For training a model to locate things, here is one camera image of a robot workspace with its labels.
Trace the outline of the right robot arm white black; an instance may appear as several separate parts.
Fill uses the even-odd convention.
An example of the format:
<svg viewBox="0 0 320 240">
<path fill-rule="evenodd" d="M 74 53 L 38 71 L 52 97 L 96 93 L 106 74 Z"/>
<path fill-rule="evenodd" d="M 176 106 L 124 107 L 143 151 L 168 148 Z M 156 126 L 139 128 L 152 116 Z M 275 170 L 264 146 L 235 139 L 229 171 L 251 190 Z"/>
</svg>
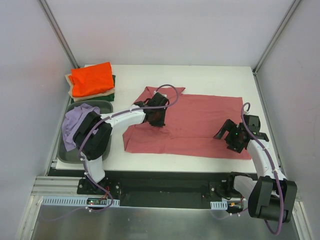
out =
<svg viewBox="0 0 320 240">
<path fill-rule="evenodd" d="M 243 195 L 252 218 L 277 222 L 282 216 L 282 222 L 288 223 L 298 188 L 275 165 L 269 152 L 269 138 L 260 132 L 260 128 L 258 116 L 244 115 L 239 124 L 227 119 L 215 134 L 215 139 L 225 140 L 227 149 L 236 153 L 247 150 L 257 173 L 257 180 L 253 180 L 246 173 L 232 172 L 225 184 L 225 192 L 233 198 Z"/>
</svg>

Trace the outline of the pink t shirt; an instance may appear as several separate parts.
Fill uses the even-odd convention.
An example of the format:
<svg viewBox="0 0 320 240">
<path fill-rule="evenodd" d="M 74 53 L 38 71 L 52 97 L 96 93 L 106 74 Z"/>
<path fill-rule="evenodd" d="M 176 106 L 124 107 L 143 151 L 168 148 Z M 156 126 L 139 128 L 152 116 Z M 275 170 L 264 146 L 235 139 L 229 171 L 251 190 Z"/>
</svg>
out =
<svg viewBox="0 0 320 240">
<path fill-rule="evenodd" d="M 123 133 L 124 150 L 133 154 L 173 154 L 193 157 L 250 160 L 251 156 L 227 148 L 214 135 L 227 119 L 241 122 L 241 97 L 184 94 L 184 87 L 164 87 L 160 93 L 170 102 L 165 125 L 151 126 L 148 122 L 131 125 Z"/>
</svg>

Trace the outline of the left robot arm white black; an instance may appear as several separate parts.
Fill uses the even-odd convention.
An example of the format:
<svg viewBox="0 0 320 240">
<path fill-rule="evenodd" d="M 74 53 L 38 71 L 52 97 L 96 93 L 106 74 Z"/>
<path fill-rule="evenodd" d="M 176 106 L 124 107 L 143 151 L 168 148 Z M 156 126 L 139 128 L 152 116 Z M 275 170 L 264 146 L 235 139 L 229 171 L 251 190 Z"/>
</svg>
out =
<svg viewBox="0 0 320 240">
<path fill-rule="evenodd" d="M 155 92 L 153 97 L 137 101 L 128 109 L 109 114 L 90 112 L 84 117 L 73 136 L 73 142 L 78 149 L 77 156 L 83 163 L 84 176 L 88 188 L 94 194 L 109 193 L 103 170 L 103 154 L 109 146 L 112 134 L 119 129 L 142 123 L 153 127 L 165 125 L 165 115 L 169 99 Z"/>
</svg>

